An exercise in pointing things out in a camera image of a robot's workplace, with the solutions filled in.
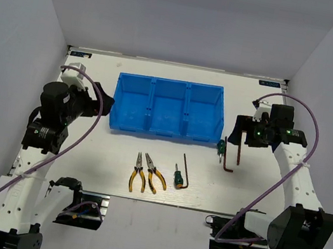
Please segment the green screwdriver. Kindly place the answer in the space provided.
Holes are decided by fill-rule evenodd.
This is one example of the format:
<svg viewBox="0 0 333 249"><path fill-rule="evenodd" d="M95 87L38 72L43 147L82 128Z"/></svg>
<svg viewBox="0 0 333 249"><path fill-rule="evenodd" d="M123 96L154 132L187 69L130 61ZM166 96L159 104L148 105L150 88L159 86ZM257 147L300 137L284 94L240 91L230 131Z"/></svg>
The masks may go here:
<svg viewBox="0 0 333 249"><path fill-rule="evenodd" d="M174 171L174 184L175 184L175 187L178 188L178 189L180 189L180 188L182 188L183 183L184 183L184 180L182 178L182 174L181 174L181 172L178 169L178 165L175 165L175 171Z"/></svg>
<svg viewBox="0 0 333 249"><path fill-rule="evenodd" d="M222 162L222 157L226 150L225 146L226 146L225 140L220 139L217 143L217 155L219 156L220 163Z"/></svg>

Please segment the long dark hex key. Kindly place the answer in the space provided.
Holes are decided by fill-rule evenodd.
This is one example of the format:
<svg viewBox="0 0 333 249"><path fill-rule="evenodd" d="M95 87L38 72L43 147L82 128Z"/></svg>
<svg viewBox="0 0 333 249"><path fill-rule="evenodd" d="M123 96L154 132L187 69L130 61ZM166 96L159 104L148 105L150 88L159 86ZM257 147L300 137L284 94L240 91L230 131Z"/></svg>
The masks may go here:
<svg viewBox="0 0 333 249"><path fill-rule="evenodd" d="M224 146L224 153L223 153L223 155L224 155L224 161L223 161L223 170L225 171L225 172L230 172L230 173L233 173L234 172L234 170L232 170L232 169L230 169L230 168L228 168L227 167L227 146L228 146L228 140L227 140L228 138L227 138L227 136L225 136L225 139L224 139L224 141L225 141L225 146Z"/></svg>

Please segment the yellow-handled pliers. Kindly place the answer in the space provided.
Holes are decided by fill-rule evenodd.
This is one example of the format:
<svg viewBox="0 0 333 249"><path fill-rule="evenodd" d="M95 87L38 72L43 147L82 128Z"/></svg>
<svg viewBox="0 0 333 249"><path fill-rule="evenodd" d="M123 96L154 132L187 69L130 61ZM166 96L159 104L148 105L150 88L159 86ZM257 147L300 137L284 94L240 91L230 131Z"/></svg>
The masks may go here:
<svg viewBox="0 0 333 249"><path fill-rule="evenodd" d="M136 177L136 175L139 175L141 177L142 182L141 182L140 191L141 191L141 193L143 193L145 191L146 180L145 180L145 174L144 174L143 166L142 166L142 153L141 152L138 153L135 167L133 168L133 172L129 178L129 182L128 182L129 192L133 191L133 181L134 181L134 178Z"/></svg>
<svg viewBox="0 0 333 249"><path fill-rule="evenodd" d="M159 178L159 180L162 183L162 189L165 191L167 189L167 183L165 178L163 177L163 175L160 173L160 171L158 171L157 167L155 167L153 160L151 159L150 155L148 153L145 153L146 156L146 163L147 163L147 167L148 167L148 184L149 184L149 188L151 190L151 192L153 194L156 194L156 188L153 184L153 177L157 176L157 178Z"/></svg>

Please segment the short dark hex key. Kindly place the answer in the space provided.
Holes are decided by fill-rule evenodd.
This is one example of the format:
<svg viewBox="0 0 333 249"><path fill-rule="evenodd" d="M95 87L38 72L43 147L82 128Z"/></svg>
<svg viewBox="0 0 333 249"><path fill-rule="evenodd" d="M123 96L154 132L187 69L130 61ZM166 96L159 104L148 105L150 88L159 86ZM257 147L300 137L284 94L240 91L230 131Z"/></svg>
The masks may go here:
<svg viewBox="0 0 333 249"><path fill-rule="evenodd" d="M240 165L240 158L241 158L241 145L243 142L243 134L246 133L245 130L241 131L241 135L240 135L240 143L238 144L238 150L237 150L237 159L236 159L236 165L239 166Z"/></svg>

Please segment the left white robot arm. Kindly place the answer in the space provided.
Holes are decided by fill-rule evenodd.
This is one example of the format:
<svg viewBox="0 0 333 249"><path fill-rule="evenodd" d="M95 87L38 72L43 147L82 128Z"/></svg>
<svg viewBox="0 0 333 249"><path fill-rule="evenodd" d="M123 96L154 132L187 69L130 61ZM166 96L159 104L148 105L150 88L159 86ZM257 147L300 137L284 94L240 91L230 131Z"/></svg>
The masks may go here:
<svg viewBox="0 0 333 249"><path fill-rule="evenodd" d="M41 249L43 233L59 213L76 210L83 203L82 183L72 177L53 182L43 199L39 193L69 136L69 125L79 117L108 115L114 99L99 82L93 83L96 98L92 99L79 78L61 79L45 84L41 104L29 118L13 174L17 181L7 187L0 206L0 249Z"/></svg>

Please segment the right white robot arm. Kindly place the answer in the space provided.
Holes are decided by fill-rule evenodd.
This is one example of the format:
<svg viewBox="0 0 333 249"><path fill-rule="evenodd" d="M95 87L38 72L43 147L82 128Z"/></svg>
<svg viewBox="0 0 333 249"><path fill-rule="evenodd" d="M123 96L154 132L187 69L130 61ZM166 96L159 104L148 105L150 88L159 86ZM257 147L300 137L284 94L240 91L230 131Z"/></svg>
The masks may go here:
<svg viewBox="0 0 333 249"><path fill-rule="evenodd" d="M236 243L224 235L233 229L238 239L246 243L264 240L270 249L323 249L333 232L333 214L323 210L316 196L307 163L312 151L307 149L304 132L294 128L294 108L264 100L254 100L253 104L255 114L236 118L228 142L272 148L281 179L262 196L282 187L284 210L276 217L260 212L254 209L262 200L258 197L220 228L215 241Z"/></svg>

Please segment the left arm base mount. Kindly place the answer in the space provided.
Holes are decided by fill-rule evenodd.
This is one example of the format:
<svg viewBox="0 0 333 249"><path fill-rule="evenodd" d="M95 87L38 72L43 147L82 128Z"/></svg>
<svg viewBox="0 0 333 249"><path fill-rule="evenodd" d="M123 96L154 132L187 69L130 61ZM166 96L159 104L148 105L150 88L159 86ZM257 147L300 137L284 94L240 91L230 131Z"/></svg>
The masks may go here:
<svg viewBox="0 0 333 249"><path fill-rule="evenodd" d="M100 218L104 219L107 213L109 202L108 195L84 191L56 217L54 223L96 231L101 225Z"/></svg>

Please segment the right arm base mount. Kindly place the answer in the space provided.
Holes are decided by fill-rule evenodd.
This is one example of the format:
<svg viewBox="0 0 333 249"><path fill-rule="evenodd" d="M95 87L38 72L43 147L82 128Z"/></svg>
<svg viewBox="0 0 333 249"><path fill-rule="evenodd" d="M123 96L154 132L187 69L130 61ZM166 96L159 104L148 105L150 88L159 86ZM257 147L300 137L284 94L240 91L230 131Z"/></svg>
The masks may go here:
<svg viewBox="0 0 333 249"><path fill-rule="evenodd" d="M210 239L208 249L268 249L268 243L264 240L242 241L243 239L256 239L258 236L246 230L243 224L237 223L229 226L216 241L216 234L230 221L230 218L218 215L207 215L205 224L210 228Z"/></svg>

